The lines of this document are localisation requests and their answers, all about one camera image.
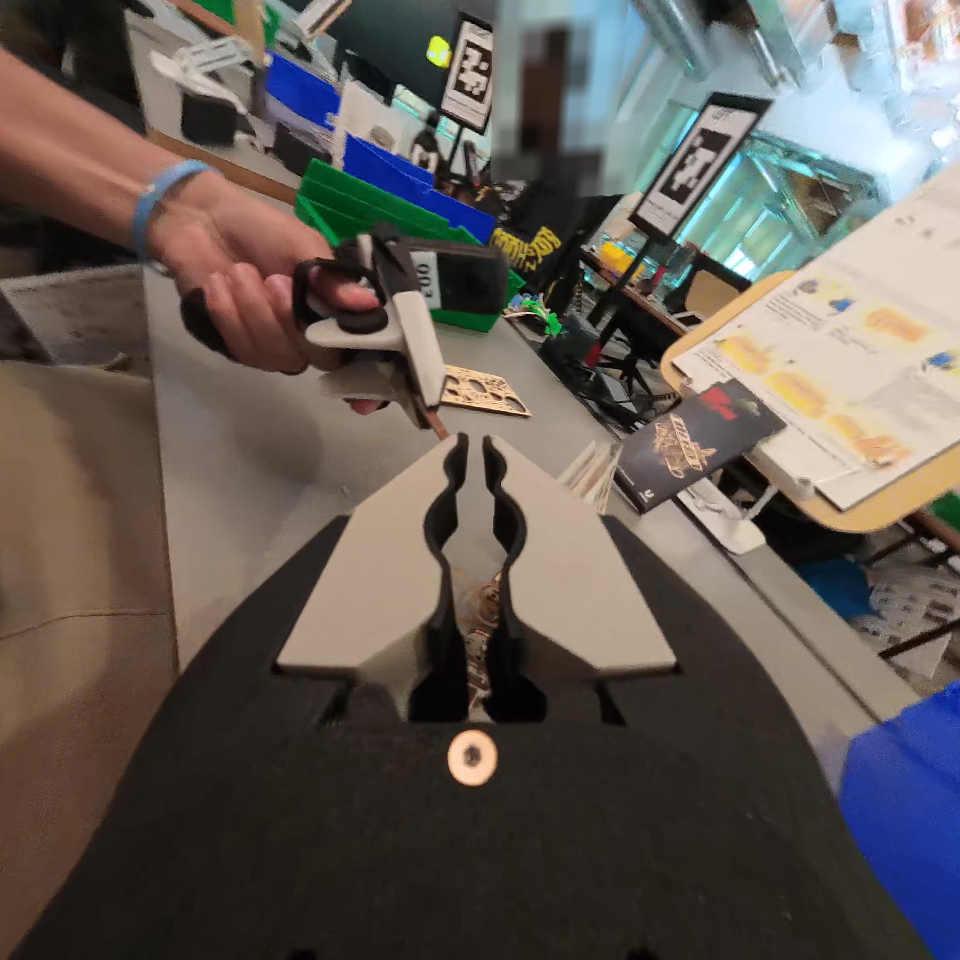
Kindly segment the small green plastic pieces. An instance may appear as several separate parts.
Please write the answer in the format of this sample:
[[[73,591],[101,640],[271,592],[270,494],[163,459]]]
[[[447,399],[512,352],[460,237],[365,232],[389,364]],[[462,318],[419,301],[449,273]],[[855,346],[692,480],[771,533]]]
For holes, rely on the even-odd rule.
[[[517,294],[508,304],[503,317],[540,337],[552,338],[563,331],[557,314],[546,306],[541,295]]]

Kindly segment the dark monitor screen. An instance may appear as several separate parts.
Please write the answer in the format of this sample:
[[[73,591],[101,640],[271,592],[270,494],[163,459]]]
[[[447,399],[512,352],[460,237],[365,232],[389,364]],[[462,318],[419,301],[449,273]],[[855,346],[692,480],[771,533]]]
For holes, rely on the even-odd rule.
[[[398,86],[438,108],[447,69],[428,60],[429,43],[438,37],[453,45],[462,13],[493,22],[497,5],[494,1],[354,1],[328,35]]]

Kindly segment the white and black device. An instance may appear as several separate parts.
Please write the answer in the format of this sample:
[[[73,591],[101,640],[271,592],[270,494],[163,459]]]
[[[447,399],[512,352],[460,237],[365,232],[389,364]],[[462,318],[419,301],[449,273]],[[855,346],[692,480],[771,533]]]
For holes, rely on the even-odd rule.
[[[181,48],[174,55],[150,52],[150,65],[176,85],[181,94],[183,136],[200,146],[232,148],[237,137],[258,148],[261,138],[245,102],[214,74],[252,66],[253,49],[245,39],[230,35]]]

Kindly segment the laser-cut wooden parts sheet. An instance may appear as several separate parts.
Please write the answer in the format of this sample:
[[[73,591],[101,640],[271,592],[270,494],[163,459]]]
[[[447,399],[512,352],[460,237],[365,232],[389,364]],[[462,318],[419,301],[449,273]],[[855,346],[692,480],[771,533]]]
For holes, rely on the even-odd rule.
[[[443,406],[504,416],[530,418],[529,408],[505,379],[462,366],[446,366]]]

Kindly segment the white printed sheet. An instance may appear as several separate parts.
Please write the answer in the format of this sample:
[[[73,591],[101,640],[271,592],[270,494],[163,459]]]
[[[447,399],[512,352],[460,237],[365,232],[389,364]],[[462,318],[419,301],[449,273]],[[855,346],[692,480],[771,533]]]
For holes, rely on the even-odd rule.
[[[7,304],[54,364],[150,378],[141,267],[5,279],[1,289]]]

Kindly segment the blue wristband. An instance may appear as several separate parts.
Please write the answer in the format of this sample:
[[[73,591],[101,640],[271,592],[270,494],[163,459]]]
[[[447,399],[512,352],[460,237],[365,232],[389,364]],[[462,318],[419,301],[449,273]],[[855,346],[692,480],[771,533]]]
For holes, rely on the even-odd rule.
[[[220,175],[207,163],[196,159],[182,160],[155,177],[141,193],[133,210],[130,239],[133,252],[142,265],[162,271],[158,266],[159,262],[150,254],[148,237],[150,224],[172,191],[206,173]]]

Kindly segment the wooden model assembly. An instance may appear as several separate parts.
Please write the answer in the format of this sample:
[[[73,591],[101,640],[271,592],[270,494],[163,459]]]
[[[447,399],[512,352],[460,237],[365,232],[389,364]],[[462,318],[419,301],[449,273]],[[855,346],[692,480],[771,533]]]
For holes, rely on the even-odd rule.
[[[500,587],[502,573],[487,582],[474,582],[459,569],[453,571],[457,628],[461,634],[466,661],[467,716],[472,721],[490,723],[487,712],[492,695],[489,649],[501,619]]]

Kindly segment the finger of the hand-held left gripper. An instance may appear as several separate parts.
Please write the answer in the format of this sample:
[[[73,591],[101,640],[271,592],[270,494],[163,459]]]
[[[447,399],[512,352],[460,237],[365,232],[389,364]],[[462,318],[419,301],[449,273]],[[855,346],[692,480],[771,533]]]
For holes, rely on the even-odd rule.
[[[394,294],[390,309],[403,338],[403,362],[397,362],[393,378],[396,401],[418,429],[432,431],[426,414],[439,413],[447,380],[433,318],[420,293]]]

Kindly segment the green plastic bin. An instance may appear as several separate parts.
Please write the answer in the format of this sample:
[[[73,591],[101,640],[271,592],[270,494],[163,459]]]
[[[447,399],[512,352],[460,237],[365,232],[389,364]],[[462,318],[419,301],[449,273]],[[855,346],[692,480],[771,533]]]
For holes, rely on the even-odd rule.
[[[489,332],[524,282],[497,246],[361,179],[313,160],[294,214],[332,247],[387,225],[410,239],[421,293],[436,323]]]

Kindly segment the person's left hand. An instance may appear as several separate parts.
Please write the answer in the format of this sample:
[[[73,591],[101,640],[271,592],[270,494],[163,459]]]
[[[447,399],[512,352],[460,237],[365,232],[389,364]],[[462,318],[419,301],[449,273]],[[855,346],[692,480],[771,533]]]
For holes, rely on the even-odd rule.
[[[342,366],[338,351],[311,344],[295,323],[295,268],[333,254],[327,240],[294,214],[203,172],[166,194],[148,238],[181,294],[203,292],[235,362],[289,376]]]

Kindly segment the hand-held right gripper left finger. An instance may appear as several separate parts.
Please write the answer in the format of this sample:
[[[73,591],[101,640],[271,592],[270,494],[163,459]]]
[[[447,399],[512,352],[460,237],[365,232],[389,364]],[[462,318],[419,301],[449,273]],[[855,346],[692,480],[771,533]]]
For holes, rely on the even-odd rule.
[[[470,439],[442,440],[351,514],[276,661],[287,674],[378,687],[404,720],[470,708],[444,548],[459,525]]]

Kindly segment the black product card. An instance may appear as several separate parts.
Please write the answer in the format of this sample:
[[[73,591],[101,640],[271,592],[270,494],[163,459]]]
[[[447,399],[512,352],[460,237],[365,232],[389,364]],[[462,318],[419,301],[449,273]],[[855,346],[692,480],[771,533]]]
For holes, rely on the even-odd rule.
[[[738,380],[710,386],[626,438],[616,485],[646,514],[786,429]]]

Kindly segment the black white marker board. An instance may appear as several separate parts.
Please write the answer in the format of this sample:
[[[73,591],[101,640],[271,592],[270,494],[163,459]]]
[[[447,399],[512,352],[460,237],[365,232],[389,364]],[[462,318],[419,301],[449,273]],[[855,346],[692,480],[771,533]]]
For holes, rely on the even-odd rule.
[[[494,54],[493,25],[461,10],[438,112],[481,137],[493,111]]]
[[[631,212],[630,222],[654,241],[674,238],[773,104],[713,92]]]

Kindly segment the printed instruction sheet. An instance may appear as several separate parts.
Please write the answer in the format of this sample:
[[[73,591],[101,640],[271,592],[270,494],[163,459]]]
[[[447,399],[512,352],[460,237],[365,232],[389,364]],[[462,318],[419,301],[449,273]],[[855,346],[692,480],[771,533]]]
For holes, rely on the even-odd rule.
[[[699,394],[734,379],[786,424],[753,460],[838,517],[958,453],[959,172],[953,164],[664,360]]]

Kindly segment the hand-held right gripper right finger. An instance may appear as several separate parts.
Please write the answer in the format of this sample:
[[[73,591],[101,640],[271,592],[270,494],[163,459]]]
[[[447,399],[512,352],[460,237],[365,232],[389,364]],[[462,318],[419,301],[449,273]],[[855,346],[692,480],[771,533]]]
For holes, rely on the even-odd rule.
[[[483,443],[501,619],[488,649],[492,722],[592,721],[614,681],[678,666],[607,525],[505,439]]]

